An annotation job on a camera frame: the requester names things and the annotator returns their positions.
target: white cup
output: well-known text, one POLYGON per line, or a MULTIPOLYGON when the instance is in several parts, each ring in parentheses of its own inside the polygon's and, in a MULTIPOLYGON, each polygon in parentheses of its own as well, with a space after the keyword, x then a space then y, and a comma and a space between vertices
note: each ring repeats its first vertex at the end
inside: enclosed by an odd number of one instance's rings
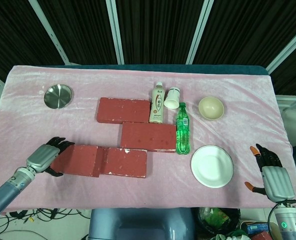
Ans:
POLYGON ((179 108, 179 96, 180 96, 180 89, 178 87, 173 86, 168 91, 166 100, 163 102, 163 105, 168 109, 179 108))

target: robotic hand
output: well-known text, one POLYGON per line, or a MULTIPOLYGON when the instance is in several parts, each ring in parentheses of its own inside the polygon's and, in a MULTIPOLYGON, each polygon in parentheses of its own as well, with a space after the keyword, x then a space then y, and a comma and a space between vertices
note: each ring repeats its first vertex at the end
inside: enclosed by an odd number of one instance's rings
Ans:
POLYGON ((264 188, 255 187, 247 181, 244 184, 250 191, 266 195, 268 199, 276 203, 267 220, 270 235, 272 235, 270 218, 275 210, 283 240, 296 240, 296 208, 291 206, 296 203, 296 200, 293 199, 295 192, 289 174, 274 152, 259 144, 256 144, 256 147, 259 151, 253 146, 250 150, 256 157, 264 188))
POLYGON ((50 165, 66 148, 75 144, 64 140, 64 137, 56 136, 41 145, 28 157, 26 167, 18 168, 0 187, 0 214, 35 179, 36 174, 46 172, 54 177, 63 175, 51 169, 50 165))

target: green soda bottle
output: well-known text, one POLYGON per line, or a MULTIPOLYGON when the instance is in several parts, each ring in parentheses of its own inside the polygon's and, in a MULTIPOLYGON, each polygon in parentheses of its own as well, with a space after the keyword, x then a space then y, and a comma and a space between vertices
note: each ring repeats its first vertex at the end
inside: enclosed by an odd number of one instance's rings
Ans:
POLYGON ((189 131, 189 116, 186 112, 186 104, 179 103, 179 112, 176 118, 176 152, 178 154, 188 154, 190 152, 190 131, 189 131))

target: plastic bottle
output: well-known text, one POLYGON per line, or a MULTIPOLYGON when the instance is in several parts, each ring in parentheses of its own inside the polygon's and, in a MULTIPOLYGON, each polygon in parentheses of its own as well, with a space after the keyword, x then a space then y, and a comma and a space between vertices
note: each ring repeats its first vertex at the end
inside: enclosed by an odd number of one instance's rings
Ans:
POLYGON ((151 111, 149 122, 162 124, 164 118, 164 99, 165 90, 163 84, 157 82, 156 87, 152 91, 151 111))
POLYGON ((186 112, 186 104, 179 103, 179 112, 176 118, 176 152, 178 154, 188 154, 190 152, 190 131, 189 131, 189 116, 186 112))

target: pink tablecloth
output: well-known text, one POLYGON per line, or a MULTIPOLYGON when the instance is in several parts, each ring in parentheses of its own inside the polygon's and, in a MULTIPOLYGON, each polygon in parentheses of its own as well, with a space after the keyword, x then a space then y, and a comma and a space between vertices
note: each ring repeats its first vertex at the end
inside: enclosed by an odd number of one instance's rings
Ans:
MULTIPOLYGON (((0 185, 41 144, 53 136, 76 144, 116 147, 121 125, 96 122, 100 97, 149 99, 156 82, 181 89, 190 115, 191 154, 149 152, 147 178, 101 175, 99 178, 47 173, 36 176, 8 207, 228 207, 261 208, 273 205, 250 192, 245 181, 262 186, 250 145, 260 143, 276 152, 287 168, 296 193, 296 167, 269 76, 212 75, 127 70, 88 70, 15 66, 8 75, 0 101, 0 185), (54 84, 69 85, 73 101, 62 109, 44 104, 45 91, 54 84), (202 119, 198 102, 206 96, 223 101, 224 116, 202 119), (208 188, 193 176, 192 154, 205 145, 225 149, 234 164, 233 178, 222 188, 208 188)), ((164 110, 164 122, 174 123, 176 110, 164 110)))

